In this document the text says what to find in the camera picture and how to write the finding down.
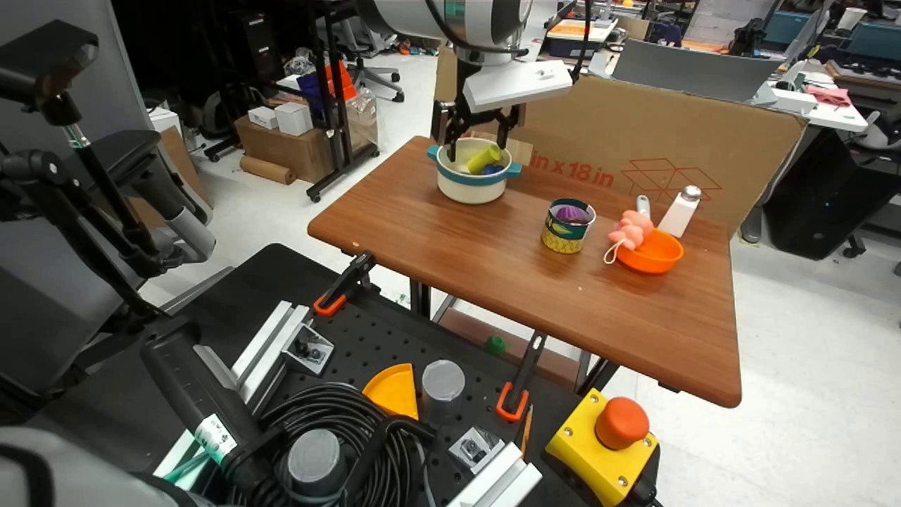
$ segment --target orange bowl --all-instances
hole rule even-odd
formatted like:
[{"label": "orange bowl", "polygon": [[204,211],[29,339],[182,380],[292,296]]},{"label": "orange bowl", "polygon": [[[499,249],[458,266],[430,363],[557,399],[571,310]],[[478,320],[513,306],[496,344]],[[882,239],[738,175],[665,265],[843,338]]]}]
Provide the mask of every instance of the orange bowl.
[{"label": "orange bowl", "polygon": [[658,227],[654,227],[637,249],[617,249],[617,259],[640,273],[667,273],[682,256],[682,242]]}]

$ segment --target white bottle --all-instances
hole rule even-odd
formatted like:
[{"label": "white bottle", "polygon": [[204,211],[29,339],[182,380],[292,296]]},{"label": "white bottle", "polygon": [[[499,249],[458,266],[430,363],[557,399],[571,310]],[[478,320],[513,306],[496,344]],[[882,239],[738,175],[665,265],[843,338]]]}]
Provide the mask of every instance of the white bottle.
[{"label": "white bottle", "polygon": [[688,221],[692,218],[696,208],[700,203],[698,185],[685,185],[677,199],[671,203],[665,218],[658,218],[658,230],[667,230],[672,237],[682,237]]}]

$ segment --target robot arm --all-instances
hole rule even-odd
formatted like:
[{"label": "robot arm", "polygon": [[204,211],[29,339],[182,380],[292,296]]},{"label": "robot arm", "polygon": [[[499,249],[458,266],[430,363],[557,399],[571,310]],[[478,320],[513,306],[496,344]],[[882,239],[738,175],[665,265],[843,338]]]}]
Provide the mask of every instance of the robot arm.
[{"label": "robot arm", "polygon": [[455,107],[444,139],[474,123],[499,120],[499,145],[519,107],[571,86],[564,61],[529,61],[519,44],[532,0],[357,0],[360,18],[379,34],[454,41],[458,59]]}]

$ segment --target gray floor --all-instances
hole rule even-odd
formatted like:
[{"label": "gray floor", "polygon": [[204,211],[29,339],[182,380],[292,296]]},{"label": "gray floor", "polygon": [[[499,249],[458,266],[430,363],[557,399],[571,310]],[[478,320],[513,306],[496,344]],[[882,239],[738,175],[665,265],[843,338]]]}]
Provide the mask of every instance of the gray floor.
[{"label": "gray floor", "polygon": [[[382,56],[403,73],[406,104],[379,100],[379,149],[429,132],[433,59]],[[308,221],[377,161],[341,180],[325,203],[308,182],[275,185],[236,170],[236,158],[208,166],[216,199],[213,259],[143,286],[167,301],[268,242],[341,270],[347,256],[309,239]],[[898,242],[869,237],[858,259],[807,261],[767,244],[731,242],[744,403],[717,408],[620,372],[608,393],[637,396],[662,439],[658,499],[667,507],[895,507],[901,484],[901,277]],[[406,277],[374,270],[388,297]]]}]

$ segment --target wooden table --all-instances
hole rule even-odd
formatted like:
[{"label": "wooden table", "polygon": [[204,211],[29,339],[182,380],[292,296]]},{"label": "wooden table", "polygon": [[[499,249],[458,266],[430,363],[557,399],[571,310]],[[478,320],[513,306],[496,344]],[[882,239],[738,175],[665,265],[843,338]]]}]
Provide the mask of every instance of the wooden table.
[{"label": "wooden table", "polygon": [[[730,230],[692,218],[685,261],[665,275],[602,265],[605,232],[631,199],[526,168],[489,204],[439,194],[429,137],[399,145],[309,221],[309,232],[368,249],[391,270],[568,339],[605,361],[692,390],[717,406],[741,403]],[[555,196],[596,208],[582,254],[541,244]]]}]

